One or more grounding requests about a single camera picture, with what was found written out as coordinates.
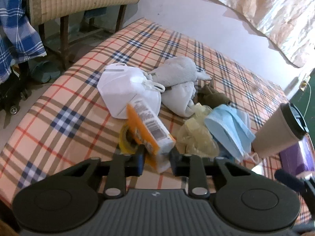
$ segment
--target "chair leg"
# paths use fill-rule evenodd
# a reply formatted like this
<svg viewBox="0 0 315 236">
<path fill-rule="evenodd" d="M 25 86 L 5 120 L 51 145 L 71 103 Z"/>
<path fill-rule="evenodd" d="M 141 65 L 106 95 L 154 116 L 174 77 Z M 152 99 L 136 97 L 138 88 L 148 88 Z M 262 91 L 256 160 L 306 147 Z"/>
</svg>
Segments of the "chair leg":
<svg viewBox="0 0 315 236">
<path fill-rule="evenodd" d="M 124 4 L 124 5 L 121 5 L 119 8 L 115 32 L 118 32 L 122 28 L 123 18 L 126 12 L 126 7 L 127 5 Z"/>
<path fill-rule="evenodd" d="M 38 32 L 39 32 L 39 37 L 42 41 L 45 40 L 45 25 L 40 24 L 38 25 Z"/>
<path fill-rule="evenodd" d="M 68 26 L 69 15 L 60 18 L 60 48 L 62 67 L 64 70 L 68 68 L 69 64 L 69 44 L 68 44 Z"/>
</svg>

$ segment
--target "green slipper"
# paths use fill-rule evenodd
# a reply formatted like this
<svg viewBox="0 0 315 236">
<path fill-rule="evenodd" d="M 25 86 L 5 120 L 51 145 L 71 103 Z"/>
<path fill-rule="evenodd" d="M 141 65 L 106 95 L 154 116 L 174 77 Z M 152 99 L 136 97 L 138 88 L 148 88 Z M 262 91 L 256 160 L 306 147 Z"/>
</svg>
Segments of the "green slipper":
<svg viewBox="0 0 315 236">
<path fill-rule="evenodd" d="M 50 80 L 50 74 L 43 69 L 43 62 L 36 64 L 31 70 L 31 77 L 40 83 L 46 83 Z"/>
<path fill-rule="evenodd" d="M 58 65 L 51 61 L 44 61 L 43 62 L 43 69 L 45 72 L 49 73 L 50 78 L 56 80 L 61 75 L 61 72 L 58 68 Z"/>
</svg>

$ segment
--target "blue plaid cloth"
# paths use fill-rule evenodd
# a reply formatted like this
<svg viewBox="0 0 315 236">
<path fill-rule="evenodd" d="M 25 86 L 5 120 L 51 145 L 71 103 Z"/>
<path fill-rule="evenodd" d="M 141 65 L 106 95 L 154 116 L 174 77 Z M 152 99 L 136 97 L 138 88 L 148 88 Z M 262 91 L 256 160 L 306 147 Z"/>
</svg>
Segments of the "blue plaid cloth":
<svg viewBox="0 0 315 236">
<path fill-rule="evenodd" d="M 25 0 L 0 0 L 0 83 L 9 77 L 12 65 L 46 55 L 25 12 Z"/>
</svg>

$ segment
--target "electrical outlet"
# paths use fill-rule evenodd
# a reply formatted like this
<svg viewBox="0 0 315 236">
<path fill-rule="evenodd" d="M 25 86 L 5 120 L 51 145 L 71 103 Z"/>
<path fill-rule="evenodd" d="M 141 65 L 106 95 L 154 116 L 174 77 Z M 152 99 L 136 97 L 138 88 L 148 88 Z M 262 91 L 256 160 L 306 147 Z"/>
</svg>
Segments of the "electrical outlet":
<svg viewBox="0 0 315 236">
<path fill-rule="evenodd" d="M 311 79 L 311 76 L 309 76 L 309 75 L 305 75 L 304 76 L 304 79 L 303 79 L 303 81 L 300 84 L 300 90 L 305 91 L 305 89 L 306 89 L 310 79 Z"/>
</svg>

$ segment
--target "white wall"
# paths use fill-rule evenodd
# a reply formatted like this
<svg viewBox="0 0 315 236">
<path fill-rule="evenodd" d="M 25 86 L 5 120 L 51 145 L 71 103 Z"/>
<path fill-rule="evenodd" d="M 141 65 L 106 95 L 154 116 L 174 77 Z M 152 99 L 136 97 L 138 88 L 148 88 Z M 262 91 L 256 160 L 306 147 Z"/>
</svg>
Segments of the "white wall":
<svg viewBox="0 0 315 236">
<path fill-rule="evenodd" d="M 102 17 L 106 26 L 114 27 L 117 11 L 117 6 L 109 8 L 107 15 Z M 311 62 L 303 68 L 289 64 L 245 17 L 217 0 L 140 0 L 136 5 L 127 6 L 124 25 L 141 17 L 206 43 L 254 73 L 279 84 L 284 90 L 291 88 L 292 81 L 297 84 L 295 77 L 300 73 L 300 78 L 303 78 L 315 67 Z"/>
</svg>

